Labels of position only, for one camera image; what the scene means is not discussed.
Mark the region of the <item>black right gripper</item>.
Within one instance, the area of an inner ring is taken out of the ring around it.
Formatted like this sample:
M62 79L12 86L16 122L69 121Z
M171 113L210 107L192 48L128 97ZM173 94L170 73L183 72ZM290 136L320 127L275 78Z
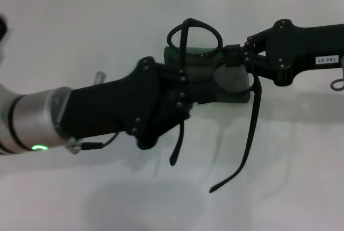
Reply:
M259 53L266 51L266 56ZM288 19L250 35L243 46L225 46L226 67L243 66L247 73L264 73L277 86L291 85L296 75L309 70L340 68L343 25L298 27Z

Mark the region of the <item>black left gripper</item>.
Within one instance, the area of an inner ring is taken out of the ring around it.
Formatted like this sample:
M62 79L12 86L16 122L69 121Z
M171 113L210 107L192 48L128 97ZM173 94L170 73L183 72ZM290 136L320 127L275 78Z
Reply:
M62 114L60 130L75 139L126 132L137 139L140 149L153 148L158 137L149 132L149 125L159 99L161 69L160 63L145 57L120 80L74 89ZM159 136L179 126L183 139L193 104L215 101L211 91L176 93L162 104Z

